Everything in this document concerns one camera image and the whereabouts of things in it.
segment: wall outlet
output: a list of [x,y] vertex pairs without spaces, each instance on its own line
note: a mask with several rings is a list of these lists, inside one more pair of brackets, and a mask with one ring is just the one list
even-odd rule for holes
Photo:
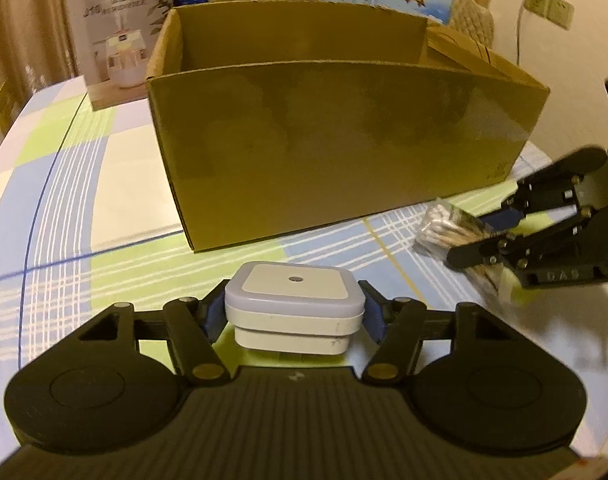
[[550,0],[546,9],[546,18],[568,30],[573,21],[575,7],[564,0]]
[[524,9],[546,18],[546,10],[550,0],[524,0]]

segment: open cardboard box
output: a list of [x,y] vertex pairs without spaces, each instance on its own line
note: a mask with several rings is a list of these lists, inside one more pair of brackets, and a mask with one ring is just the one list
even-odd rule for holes
[[195,251],[500,182],[549,92],[425,18],[301,0],[174,9],[147,76]]

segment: table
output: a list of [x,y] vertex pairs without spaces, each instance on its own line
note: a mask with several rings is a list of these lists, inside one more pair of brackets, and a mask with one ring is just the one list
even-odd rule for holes
[[[527,144],[511,177],[548,162]],[[481,214],[513,189],[514,181],[507,181],[454,202]],[[115,301],[147,310],[179,296],[202,297],[249,260],[343,267],[389,297],[413,296],[431,308],[485,304],[580,375],[590,400],[574,445],[583,454],[608,451],[608,286],[534,299],[517,294],[524,306],[488,301],[463,274],[412,250],[424,209],[415,205],[193,254],[164,174],[148,101],[92,112],[81,78],[44,89],[0,148],[0,460],[17,446],[2,398],[18,366]],[[425,345],[421,361],[445,354],[443,343]],[[373,351],[361,333],[338,358],[251,352],[233,343],[230,328],[216,349],[230,367],[331,363],[351,364],[358,373]],[[164,344],[143,344],[142,351],[168,363]]]

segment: white wall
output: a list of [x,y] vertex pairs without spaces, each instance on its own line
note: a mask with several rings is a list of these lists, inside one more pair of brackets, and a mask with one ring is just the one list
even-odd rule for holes
[[[579,146],[608,147],[608,0],[566,0],[575,6],[569,31],[524,12],[521,66],[551,88],[531,140],[557,158]],[[522,0],[491,0],[494,50],[515,62]]]

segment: blue line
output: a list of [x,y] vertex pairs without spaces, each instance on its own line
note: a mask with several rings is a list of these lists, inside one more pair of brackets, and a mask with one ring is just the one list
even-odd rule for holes
[[[84,260],[85,258],[92,258],[93,256],[101,256],[102,254],[112,253],[113,251],[119,251],[121,249],[127,249],[129,247],[135,247],[137,245],[146,244],[148,242],[154,242],[156,240],[161,240],[162,238],[166,238],[168,236],[175,236],[178,234],[182,234],[183,232],[184,231],[171,231],[170,233],[153,236],[151,238],[144,238],[143,240],[138,240],[136,242],[129,242],[127,244],[118,245],[115,247],[111,247],[109,249],[102,249],[101,251],[94,251],[94,252],[90,252],[90,253],[86,253],[86,254],[79,254],[78,256],[71,256],[70,258],[64,258],[63,260],[58,260],[56,262],[51,262],[49,264],[41,264],[38,266],[30,267],[29,269],[26,269],[26,272],[28,273],[28,272],[32,272],[34,270],[44,270],[44,269],[48,269],[49,267],[54,267],[54,266],[58,266],[58,265],[62,265],[62,264],[69,264],[72,262],[77,262],[79,260]],[[9,272],[8,274],[1,274],[0,282],[3,282],[4,280],[8,280],[9,278],[15,278],[16,276],[21,276],[22,274],[24,274],[24,272],[25,271],[23,271],[23,270],[18,270],[17,272]]]
[[37,207],[35,208],[35,215],[33,215],[33,223],[31,223],[31,230],[28,234],[28,242],[26,244],[26,257],[24,258],[24,271],[23,271],[23,276],[22,276],[22,291],[20,294],[20,320],[18,323],[18,330],[17,330],[17,369],[19,370],[20,368],[22,368],[22,319],[24,318],[24,292],[26,289],[26,275],[28,273],[28,255],[29,252],[31,251],[31,241],[33,240],[33,231],[35,229],[35,223],[37,222],[37,215],[40,211],[40,206],[42,205],[42,199],[44,198],[44,193],[46,192],[46,186],[49,183],[49,179],[50,179],[50,174],[53,172],[53,168],[55,168],[55,163],[58,160],[58,157],[60,156],[60,152],[62,151],[62,146],[64,146],[64,141],[66,140],[66,137],[68,136],[68,133],[71,129],[71,127],[73,126],[73,122],[75,121],[75,118],[78,116],[78,112],[79,109],[82,107],[82,103],[84,102],[84,99],[86,99],[87,94],[84,94],[82,96],[82,99],[79,102],[78,105],[78,109],[75,110],[75,114],[73,115],[73,118],[70,120],[70,123],[68,124],[68,128],[66,128],[66,132],[64,133],[64,136],[62,137],[62,142],[60,142],[60,146],[58,147],[58,150],[55,152],[55,156],[53,157],[53,162],[50,164],[50,168],[49,168],[49,173],[46,174],[46,179],[44,180],[44,185],[42,186],[42,192],[40,193],[40,197],[37,201]]

